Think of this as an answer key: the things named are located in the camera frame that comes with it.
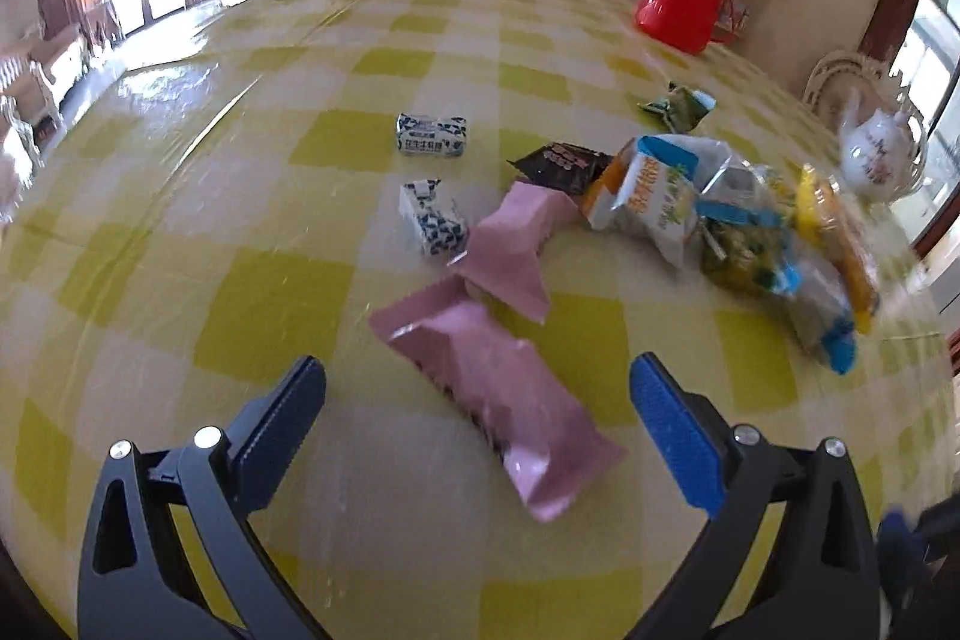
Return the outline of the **blue white candy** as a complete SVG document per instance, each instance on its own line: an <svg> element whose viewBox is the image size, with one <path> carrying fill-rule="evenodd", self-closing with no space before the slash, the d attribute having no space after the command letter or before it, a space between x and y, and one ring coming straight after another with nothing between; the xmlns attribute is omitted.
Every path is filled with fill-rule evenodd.
<svg viewBox="0 0 960 640"><path fill-rule="evenodd" d="M398 213L428 257L459 252L469 238L469 221L441 179L405 182L398 192Z"/></svg>
<svg viewBox="0 0 960 640"><path fill-rule="evenodd" d="M467 147L469 125L464 117L430 117L399 113L395 119L397 149L404 154L459 158Z"/></svg>

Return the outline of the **green snack packet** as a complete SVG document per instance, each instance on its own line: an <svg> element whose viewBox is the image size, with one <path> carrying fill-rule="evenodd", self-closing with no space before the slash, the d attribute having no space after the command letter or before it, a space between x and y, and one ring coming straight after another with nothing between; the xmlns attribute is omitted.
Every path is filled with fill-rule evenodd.
<svg viewBox="0 0 960 640"><path fill-rule="evenodd" d="M716 99L679 83L670 83L662 96L640 104L641 112L656 117L670 133L688 135L716 108Z"/></svg>

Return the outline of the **pink snack packet, near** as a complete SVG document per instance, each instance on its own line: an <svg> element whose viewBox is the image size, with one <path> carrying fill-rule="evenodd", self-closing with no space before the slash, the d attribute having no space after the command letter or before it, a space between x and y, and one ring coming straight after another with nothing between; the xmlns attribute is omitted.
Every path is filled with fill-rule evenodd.
<svg viewBox="0 0 960 640"><path fill-rule="evenodd" d="M379 308L370 325L482 432L540 523L563 515L625 456L534 344L505 330L459 278Z"/></svg>

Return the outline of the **pink snack packet,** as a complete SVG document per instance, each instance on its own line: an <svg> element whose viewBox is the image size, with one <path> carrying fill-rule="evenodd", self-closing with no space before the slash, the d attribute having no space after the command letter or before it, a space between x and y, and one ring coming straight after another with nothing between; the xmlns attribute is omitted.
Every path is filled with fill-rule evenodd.
<svg viewBox="0 0 960 640"><path fill-rule="evenodd" d="M482 432L540 523L563 515L625 456L534 344L505 330L459 278L379 308L370 325Z"/></svg>
<svg viewBox="0 0 960 640"><path fill-rule="evenodd" d="M470 229L448 268L524 319L544 323L550 298L540 250L556 227L578 218L578 205L563 191L514 182L498 209Z"/></svg>

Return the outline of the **yellow orange snack bag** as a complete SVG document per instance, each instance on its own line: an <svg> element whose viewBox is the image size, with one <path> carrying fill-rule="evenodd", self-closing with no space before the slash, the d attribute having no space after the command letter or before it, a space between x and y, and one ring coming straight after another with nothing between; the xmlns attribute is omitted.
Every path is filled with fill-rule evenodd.
<svg viewBox="0 0 960 640"><path fill-rule="evenodd" d="M861 221L843 200L832 175L812 164L800 171L794 198L794 227L838 271L853 309L854 328L869 335L880 307L877 263Z"/></svg>

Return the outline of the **orange white snack bag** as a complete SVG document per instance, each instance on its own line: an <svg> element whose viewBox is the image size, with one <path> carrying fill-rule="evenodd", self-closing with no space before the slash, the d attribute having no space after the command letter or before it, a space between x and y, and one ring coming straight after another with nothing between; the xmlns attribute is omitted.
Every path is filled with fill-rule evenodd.
<svg viewBox="0 0 960 640"><path fill-rule="evenodd" d="M731 146L715 138L636 136L587 189L579 209L590 229L647 239L670 266L682 268L697 200L732 159Z"/></svg>

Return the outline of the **pink snack packet, far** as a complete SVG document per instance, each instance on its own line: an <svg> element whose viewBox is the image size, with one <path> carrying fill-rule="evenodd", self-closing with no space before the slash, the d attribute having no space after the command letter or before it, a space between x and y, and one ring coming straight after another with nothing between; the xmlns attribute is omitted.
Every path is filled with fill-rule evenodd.
<svg viewBox="0 0 960 640"><path fill-rule="evenodd" d="M524 319L544 323L550 298L540 250L556 227L578 218L578 205L563 191L514 182L498 209L470 229L448 268Z"/></svg>

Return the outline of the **white floral teapot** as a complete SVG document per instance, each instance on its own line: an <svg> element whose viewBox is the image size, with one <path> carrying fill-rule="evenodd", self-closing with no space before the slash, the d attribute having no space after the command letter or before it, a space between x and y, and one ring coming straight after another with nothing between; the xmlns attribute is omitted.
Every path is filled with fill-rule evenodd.
<svg viewBox="0 0 960 640"><path fill-rule="evenodd" d="M839 122L839 172L843 184L869 203L896 202L923 185L928 133L905 109L876 107L861 119L864 94L853 88Z"/></svg>

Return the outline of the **black snack packet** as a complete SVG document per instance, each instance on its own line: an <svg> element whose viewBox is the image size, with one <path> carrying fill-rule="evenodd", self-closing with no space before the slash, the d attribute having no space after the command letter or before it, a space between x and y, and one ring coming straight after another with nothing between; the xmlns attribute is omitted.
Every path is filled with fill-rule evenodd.
<svg viewBox="0 0 960 640"><path fill-rule="evenodd" d="M582 197L610 163L612 156L607 152L551 142L509 165L532 185L560 190L568 197Z"/></svg>

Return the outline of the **yellow checkered tablecloth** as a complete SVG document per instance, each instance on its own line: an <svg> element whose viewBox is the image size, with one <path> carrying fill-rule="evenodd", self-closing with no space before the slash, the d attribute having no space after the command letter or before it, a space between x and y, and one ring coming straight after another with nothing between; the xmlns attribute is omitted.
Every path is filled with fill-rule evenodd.
<svg viewBox="0 0 960 640"><path fill-rule="evenodd" d="M837 374L695 239L560 223L512 172L652 135L670 85L778 182L838 164L757 65L622 0L254 0L109 86L2 241L2 539L55 624L107 455L189 443L302 356L327 399L252 525L338 638L625 635L706 523L631 403L643 353L770 442L839 438L871 516L947 497L949 353L887 209Z"/></svg>

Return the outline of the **white ornate chair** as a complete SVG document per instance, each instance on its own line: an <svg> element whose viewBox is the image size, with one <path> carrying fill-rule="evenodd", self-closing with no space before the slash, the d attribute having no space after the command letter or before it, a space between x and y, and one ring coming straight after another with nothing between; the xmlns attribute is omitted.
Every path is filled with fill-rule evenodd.
<svg viewBox="0 0 960 640"><path fill-rule="evenodd" d="M802 94L802 102L828 130L839 131L846 110L866 122L876 110L911 112L910 88L903 73L864 53L833 50L820 58Z"/></svg>

